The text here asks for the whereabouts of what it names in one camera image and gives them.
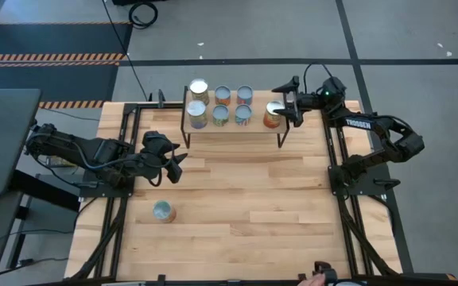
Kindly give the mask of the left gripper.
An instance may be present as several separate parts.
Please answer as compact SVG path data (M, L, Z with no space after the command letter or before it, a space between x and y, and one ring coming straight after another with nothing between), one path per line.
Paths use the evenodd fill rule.
M182 175L180 163L188 156L183 153L177 156L171 155L170 158L165 156L166 153L174 153L180 147L180 144L172 143L164 134L157 131L145 132L143 140L143 149L140 152L142 161L139 176L146 179L154 179L164 168L167 171L167 177L170 182L176 184Z

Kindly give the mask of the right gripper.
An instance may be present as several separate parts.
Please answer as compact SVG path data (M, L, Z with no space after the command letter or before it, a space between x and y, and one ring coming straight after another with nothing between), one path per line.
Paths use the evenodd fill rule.
M293 92L298 110L301 112L310 110L332 112L343 105L347 90L346 86L337 77L326 79L321 87L312 93L298 92L299 86L299 77L295 75L288 83L274 88L272 92L281 94ZM294 127L300 127L303 124L303 115L298 110L284 108L279 109L278 113L289 122L292 122Z

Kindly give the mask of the tall orange corn can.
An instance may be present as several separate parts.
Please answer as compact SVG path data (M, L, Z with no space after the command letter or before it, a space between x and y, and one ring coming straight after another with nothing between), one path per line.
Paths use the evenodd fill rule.
M276 110L282 110L284 104L282 101L270 101L266 104L266 111L263 117L263 124L271 129L277 128L281 124L281 115Z
M177 212L170 202L159 200L153 205L153 216L160 222L170 223L176 218Z

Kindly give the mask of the small teal and pink can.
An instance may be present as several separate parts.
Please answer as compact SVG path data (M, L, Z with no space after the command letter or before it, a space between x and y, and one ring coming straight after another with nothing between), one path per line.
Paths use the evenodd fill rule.
M250 86L243 85L238 88L236 91L237 103L239 105L248 105L252 104L254 91Z

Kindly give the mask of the small carrots can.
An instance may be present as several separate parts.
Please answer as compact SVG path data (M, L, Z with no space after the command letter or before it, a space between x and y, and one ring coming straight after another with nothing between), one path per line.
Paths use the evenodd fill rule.
M235 108L235 122L239 126L247 126L252 118L252 109L247 104Z

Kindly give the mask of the tall peaches can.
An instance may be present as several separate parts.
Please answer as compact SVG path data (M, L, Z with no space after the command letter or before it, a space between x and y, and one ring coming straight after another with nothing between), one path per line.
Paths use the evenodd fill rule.
M190 126L194 129L203 129L208 123L206 105L200 100L192 100L186 107Z

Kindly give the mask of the small green peas can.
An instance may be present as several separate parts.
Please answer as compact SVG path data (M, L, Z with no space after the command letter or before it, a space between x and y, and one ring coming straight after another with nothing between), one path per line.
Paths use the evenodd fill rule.
M212 111L212 121L217 127L223 127L228 123L229 110L224 105L217 105Z

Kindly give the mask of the small orange slices can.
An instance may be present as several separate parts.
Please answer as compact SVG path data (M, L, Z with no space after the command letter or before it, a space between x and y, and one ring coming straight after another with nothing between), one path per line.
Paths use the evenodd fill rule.
M218 86L215 89L215 104L224 106L231 104L231 90L227 86Z

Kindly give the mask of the tall yellow-green label can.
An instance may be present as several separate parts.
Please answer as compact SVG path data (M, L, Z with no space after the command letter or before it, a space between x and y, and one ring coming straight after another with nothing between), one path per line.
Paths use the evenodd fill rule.
M209 104L208 83L204 79L193 79L188 85L188 89L193 100L201 101L205 105Z

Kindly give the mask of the black hazard-striped floor mat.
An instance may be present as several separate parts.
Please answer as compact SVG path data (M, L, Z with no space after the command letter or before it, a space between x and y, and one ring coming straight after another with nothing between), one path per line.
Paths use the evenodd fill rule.
M0 89L39 89L44 109L100 108L131 33L124 21L0 23Z

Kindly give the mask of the grey workstation panel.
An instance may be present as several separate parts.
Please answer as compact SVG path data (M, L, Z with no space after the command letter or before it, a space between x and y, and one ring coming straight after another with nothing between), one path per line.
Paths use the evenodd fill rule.
M0 89L0 195L14 174L40 100L38 89Z

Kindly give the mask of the black handheld object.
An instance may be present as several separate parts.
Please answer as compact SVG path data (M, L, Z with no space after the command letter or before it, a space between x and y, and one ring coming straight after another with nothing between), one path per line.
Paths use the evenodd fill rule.
M325 277L324 284L326 286L335 283L338 279L336 270L328 262L325 261L315 261L312 274L323 274Z

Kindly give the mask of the person's hand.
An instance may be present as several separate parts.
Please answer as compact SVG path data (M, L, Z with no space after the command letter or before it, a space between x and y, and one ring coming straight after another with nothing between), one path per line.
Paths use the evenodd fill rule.
M326 276L323 273L318 273L312 277L302 280L297 286L324 286Z

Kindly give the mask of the dark computer desk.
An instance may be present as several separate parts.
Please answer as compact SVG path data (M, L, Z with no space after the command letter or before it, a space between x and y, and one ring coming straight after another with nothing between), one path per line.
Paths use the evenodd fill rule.
M49 184L19 170L12 171L3 181L0 191L0 260L23 195L70 211L76 211L80 205L78 196L69 192L65 186Z

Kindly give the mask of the wooden shelf with black frame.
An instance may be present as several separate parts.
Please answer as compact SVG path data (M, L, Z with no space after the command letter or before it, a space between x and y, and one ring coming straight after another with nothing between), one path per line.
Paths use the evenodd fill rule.
M193 133L275 133L278 138L278 145L282 146L283 142L289 132L288 121L281 116L281 124L279 127L271 129L263 124L263 117L266 111L266 104L270 101L282 101L283 104L286 101L286 96L279 93L273 93L271 91L254 91L252 104L252 118L247 126L239 126L235 122L235 108L239 105L237 103L236 91L231 90L231 104L227 106L229 110L228 123L223 127L217 127L212 121L212 111L215 106L215 90L210 91L209 104L206 105L206 114L208 117L208 123L203 129L194 129L190 126L190 121L186 111L187 105L193 100L188 86L184 88L184 103L182 107L182 119L181 119L181 132L184 138L184 142L187 147L190 146L190 135Z

